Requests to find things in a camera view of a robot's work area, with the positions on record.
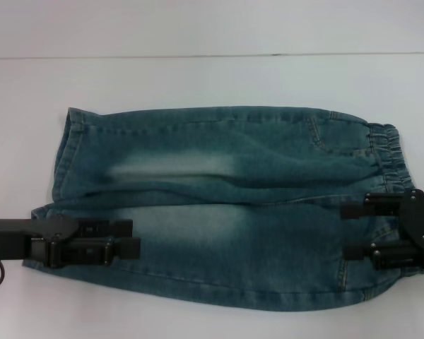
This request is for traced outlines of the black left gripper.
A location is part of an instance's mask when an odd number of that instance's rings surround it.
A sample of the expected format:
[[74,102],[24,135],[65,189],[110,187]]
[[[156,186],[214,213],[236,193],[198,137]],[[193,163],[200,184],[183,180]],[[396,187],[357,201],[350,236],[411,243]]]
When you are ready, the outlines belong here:
[[132,220],[0,219],[0,261],[33,260],[51,268],[109,266],[115,257],[136,260],[141,239]]

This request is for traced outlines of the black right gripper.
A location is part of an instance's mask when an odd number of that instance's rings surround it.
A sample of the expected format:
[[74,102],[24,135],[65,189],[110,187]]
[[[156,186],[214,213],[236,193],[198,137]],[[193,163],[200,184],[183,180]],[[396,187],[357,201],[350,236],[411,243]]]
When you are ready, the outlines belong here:
[[408,241],[350,244],[343,247],[347,261],[370,259],[375,270],[424,269],[424,192],[412,189],[403,194],[365,194],[361,201],[340,205],[341,218],[397,216]]

